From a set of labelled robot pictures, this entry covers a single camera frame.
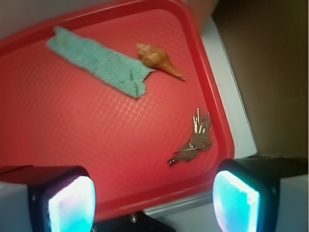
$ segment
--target light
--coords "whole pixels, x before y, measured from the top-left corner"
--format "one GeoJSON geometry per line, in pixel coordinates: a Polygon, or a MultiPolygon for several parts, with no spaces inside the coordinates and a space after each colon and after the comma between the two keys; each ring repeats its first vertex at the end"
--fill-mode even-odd
{"type": "Polygon", "coordinates": [[[48,201],[51,232],[87,232],[93,225],[96,195],[93,181],[80,176],[48,201]]]}
{"type": "Polygon", "coordinates": [[[223,231],[255,232],[260,194],[229,171],[220,171],[213,183],[213,205],[223,231]]]}

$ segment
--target conch shell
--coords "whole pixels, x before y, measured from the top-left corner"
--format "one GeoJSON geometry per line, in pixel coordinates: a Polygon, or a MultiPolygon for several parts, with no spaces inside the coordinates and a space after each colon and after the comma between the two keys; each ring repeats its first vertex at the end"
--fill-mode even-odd
{"type": "Polygon", "coordinates": [[[186,78],[172,65],[169,56],[162,47],[152,47],[149,44],[137,44],[140,59],[144,65],[150,68],[158,68],[173,75],[179,80],[186,81],[186,78]]]}

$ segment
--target plastic tray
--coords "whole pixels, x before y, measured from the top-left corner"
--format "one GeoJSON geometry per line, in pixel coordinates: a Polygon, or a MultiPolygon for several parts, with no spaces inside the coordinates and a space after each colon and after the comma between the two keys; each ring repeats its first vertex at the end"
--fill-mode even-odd
{"type": "Polygon", "coordinates": [[[178,0],[125,0],[62,16],[0,42],[0,166],[82,165],[95,181],[96,221],[211,189],[233,141],[199,32],[178,0]],[[60,25],[138,59],[164,47],[187,77],[156,71],[135,100],[46,48],[60,25]],[[213,142],[191,162],[166,160],[189,142],[197,107],[213,142]]]}

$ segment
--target silver key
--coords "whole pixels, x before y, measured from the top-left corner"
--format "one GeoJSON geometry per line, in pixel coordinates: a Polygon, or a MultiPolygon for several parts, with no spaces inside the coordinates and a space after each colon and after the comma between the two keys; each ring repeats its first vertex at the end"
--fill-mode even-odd
{"type": "Polygon", "coordinates": [[[211,117],[209,113],[205,114],[204,121],[199,129],[198,134],[194,134],[190,142],[194,147],[199,147],[200,150],[207,151],[211,148],[211,140],[209,137],[209,126],[211,123],[211,117]]]}
{"type": "Polygon", "coordinates": [[[180,148],[180,151],[177,153],[178,153],[177,156],[167,161],[167,163],[169,163],[169,166],[173,166],[175,163],[179,162],[180,160],[189,162],[198,156],[197,148],[192,147],[191,143],[186,144],[185,146],[180,148]]]}

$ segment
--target green cloth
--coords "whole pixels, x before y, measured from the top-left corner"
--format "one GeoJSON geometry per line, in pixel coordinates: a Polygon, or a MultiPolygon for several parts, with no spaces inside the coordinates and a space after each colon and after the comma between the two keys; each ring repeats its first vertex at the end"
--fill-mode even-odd
{"type": "Polygon", "coordinates": [[[47,42],[49,49],[133,98],[145,94],[143,81],[154,69],[65,28],[55,27],[54,31],[55,37],[47,42]]]}

